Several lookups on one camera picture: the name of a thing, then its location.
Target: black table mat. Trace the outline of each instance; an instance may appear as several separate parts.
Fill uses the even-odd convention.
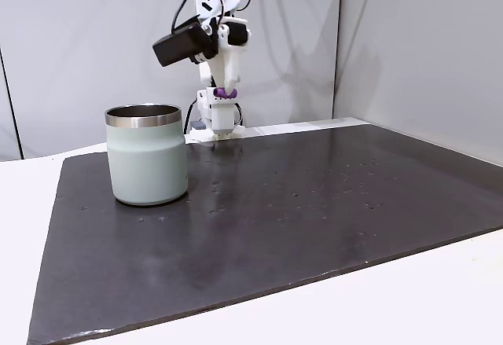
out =
[[[149,208],[114,199],[106,153],[65,160],[28,344],[154,325],[503,226],[503,169],[375,126],[187,153],[189,193]]]

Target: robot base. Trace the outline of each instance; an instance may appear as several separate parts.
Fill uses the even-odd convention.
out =
[[[244,138],[246,128],[236,125],[234,131],[229,134],[215,134],[212,129],[196,130],[189,132],[189,138],[195,142],[222,141],[224,139]]]

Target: stainless steel rim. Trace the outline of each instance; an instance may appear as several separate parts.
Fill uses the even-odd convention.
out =
[[[124,105],[105,112],[105,122],[111,127],[161,127],[181,120],[182,110],[176,105]]]

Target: mug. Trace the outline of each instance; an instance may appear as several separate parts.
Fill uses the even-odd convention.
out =
[[[125,105],[105,113],[112,190],[125,204],[164,204],[188,188],[182,110]]]

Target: table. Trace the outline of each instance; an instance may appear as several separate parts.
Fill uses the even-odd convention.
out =
[[[358,126],[333,119],[247,129],[247,137]],[[64,158],[105,144],[0,163],[2,338],[25,344]],[[503,231],[168,322],[93,345],[148,343],[501,343]]]

